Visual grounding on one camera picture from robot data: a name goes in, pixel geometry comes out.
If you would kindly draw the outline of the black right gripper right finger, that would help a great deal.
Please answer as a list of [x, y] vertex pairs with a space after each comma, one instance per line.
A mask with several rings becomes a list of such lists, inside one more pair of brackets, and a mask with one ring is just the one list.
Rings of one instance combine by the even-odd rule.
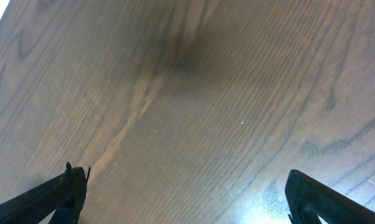
[[341, 195], [321, 182], [291, 170], [285, 185], [292, 224], [375, 224], [375, 212]]

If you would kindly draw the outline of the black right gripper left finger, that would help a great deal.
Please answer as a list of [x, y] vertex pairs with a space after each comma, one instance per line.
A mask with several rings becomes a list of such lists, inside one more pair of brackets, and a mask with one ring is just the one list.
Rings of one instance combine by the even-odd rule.
[[0, 204], [0, 224], [40, 223], [51, 215], [51, 224], [77, 224], [90, 177], [82, 167], [66, 163], [65, 172]]

